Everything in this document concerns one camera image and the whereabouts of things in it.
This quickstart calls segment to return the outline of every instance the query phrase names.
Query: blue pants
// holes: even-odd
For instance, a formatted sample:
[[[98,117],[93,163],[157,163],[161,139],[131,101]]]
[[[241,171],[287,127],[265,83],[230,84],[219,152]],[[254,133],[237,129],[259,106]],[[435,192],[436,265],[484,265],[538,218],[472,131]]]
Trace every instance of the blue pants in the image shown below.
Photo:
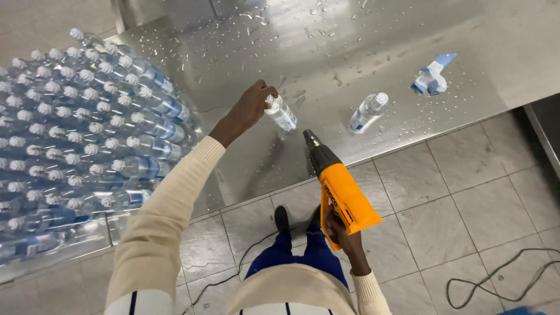
[[[245,279],[268,267],[287,263],[301,263],[331,274],[348,289],[340,261],[326,244],[325,235],[319,224],[309,224],[306,234],[307,247],[304,255],[294,256],[292,255],[292,235],[289,232],[279,233],[274,244],[253,260]]]

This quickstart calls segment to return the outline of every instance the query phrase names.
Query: sweater sleeve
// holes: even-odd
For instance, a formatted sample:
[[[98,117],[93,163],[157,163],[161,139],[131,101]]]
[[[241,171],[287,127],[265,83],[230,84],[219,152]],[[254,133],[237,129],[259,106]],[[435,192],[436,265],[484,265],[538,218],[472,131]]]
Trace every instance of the sweater sleeve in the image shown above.
[[[373,272],[361,277],[352,275],[352,281],[356,287],[360,315],[391,315]]]
[[[181,232],[225,150],[211,137],[202,139],[160,183],[138,214],[128,220],[127,232],[115,251],[106,307],[141,290],[159,290],[175,298]]]

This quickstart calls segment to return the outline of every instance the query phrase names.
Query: hand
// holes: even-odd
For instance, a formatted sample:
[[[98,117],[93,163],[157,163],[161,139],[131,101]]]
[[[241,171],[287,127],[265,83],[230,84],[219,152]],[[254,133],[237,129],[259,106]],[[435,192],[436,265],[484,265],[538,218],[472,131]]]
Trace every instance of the hand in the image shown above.
[[[276,88],[267,86],[263,80],[257,80],[242,94],[230,112],[216,124],[209,136],[227,148],[264,115],[264,110],[268,107],[265,103],[268,95],[277,98]]]
[[[326,212],[324,219],[326,232],[329,234],[329,237],[333,242],[338,243],[346,256],[348,256],[352,266],[352,274],[355,276],[368,275],[371,272],[371,268],[363,251],[361,231],[348,235],[342,220],[335,214],[333,205],[329,206],[329,211]]]

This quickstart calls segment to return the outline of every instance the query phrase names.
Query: power cord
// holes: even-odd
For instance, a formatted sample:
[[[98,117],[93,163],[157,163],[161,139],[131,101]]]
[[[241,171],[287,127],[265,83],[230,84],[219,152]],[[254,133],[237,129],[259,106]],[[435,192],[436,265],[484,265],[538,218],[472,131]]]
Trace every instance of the power cord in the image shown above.
[[[544,266],[542,266],[539,270],[540,272],[538,272],[538,276],[533,277],[533,279],[531,280],[531,282],[529,282],[527,288],[525,288],[525,290],[523,291],[523,293],[521,294],[521,296],[519,296],[517,299],[509,299],[509,298],[505,298],[499,294],[496,294],[494,292],[491,292],[485,288],[482,287],[482,284],[484,284],[486,281],[490,280],[490,278],[492,278],[492,276],[494,276],[500,269],[504,268],[505,266],[511,264],[512,262],[514,262],[516,259],[519,258],[519,256],[521,256],[521,254],[523,252],[526,251],[554,251],[560,254],[560,251],[557,249],[553,249],[553,248],[524,248],[522,250],[519,251],[519,253],[517,253],[515,256],[513,256],[510,260],[508,260],[507,262],[505,262],[503,265],[501,265],[500,267],[496,268],[494,271],[492,271],[490,274],[488,274],[487,277],[485,277],[484,279],[482,279],[482,281],[480,281],[479,283],[474,283],[468,280],[463,280],[463,279],[457,279],[457,278],[452,278],[449,279],[449,281],[447,282],[447,285],[445,286],[445,297],[447,298],[447,302],[449,303],[449,305],[451,305],[451,307],[453,307],[454,309],[462,309],[464,308],[467,304],[469,304],[470,300],[473,298],[474,295],[474,291],[477,288],[481,288],[482,290],[495,295],[501,299],[510,301],[510,302],[519,302],[521,301],[525,295],[527,295],[527,292],[529,292],[529,290],[536,284],[537,281],[539,281],[540,277],[543,276],[544,271],[550,266],[553,265],[555,263],[560,263],[560,261],[550,261],[548,263],[546,263]],[[468,284],[472,284],[474,285],[473,289],[470,291],[469,296],[467,297],[465,303],[461,304],[460,306],[454,306],[453,303],[451,302],[451,299],[449,298],[449,285],[451,284],[452,281],[459,281],[459,282],[465,282]]]
[[[251,246],[245,251],[245,253],[243,254],[243,256],[241,257],[241,260],[239,261],[239,270],[237,271],[237,273],[234,274],[233,276],[227,278],[226,280],[220,281],[220,282],[218,282],[218,283],[212,283],[212,284],[209,284],[209,285],[205,286],[204,289],[202,289],[202,291],[201,291],[200,294],[198,295],[196,301],[194,301],[193,304],[191,304],[189,307],[187,307],[187,308],[185,309],[185,311],[184,311],[181,315],[185,315],[186,312],[188,312],[189,310],[191,310],[192,308],[194,308],[194,306],[198,303],[198,301],[199,301],[200,298],[202,297],[202,294],[204,293],[204,291],[206,291],[206,289],[207,289],[209,286],[221,285],[222,283],[228,282],[228,281],[230,281],[231,279],[233,279],[234,277],[239,276],[239,273],[241,272],[241,265],[242,265],[242,263],[243,263],[243,259],[245,258],[245,256],[247,256],[247,253],[251,250],[251,248],[253,248],[253,246],[255,246],[255,245],[258,245],[258,244],[262,243],[265,239],[267,239],[267,238],[269,238],[269,237],[271,237],[272,235],[275,235],[275,234],[278,234],[278,232],[274,232],[274,233],[272,233],[272,234],[268,234],[268,235],[265,236],[262,240],[260,240],[260,241],[258,241],[257,243],[251,245]]]

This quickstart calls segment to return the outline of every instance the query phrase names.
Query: ribbed cuff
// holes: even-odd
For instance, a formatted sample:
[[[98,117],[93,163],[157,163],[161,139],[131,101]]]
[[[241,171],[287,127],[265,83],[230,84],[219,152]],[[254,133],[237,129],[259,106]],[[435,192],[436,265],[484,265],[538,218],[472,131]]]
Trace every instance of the ribbed cuff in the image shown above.
[[[354,281],[354,286],[356,287],[356,295],[358,300],[376,300],[379,298],[385,298],[381,289],[377,284],[374,273],[370,272],[367,276],[357,277],[352,275],[352,280]]]
[[[190,154],[210,168],[214,168],[225,152],[226,148],[221,143],[210,136],[205,136]]]

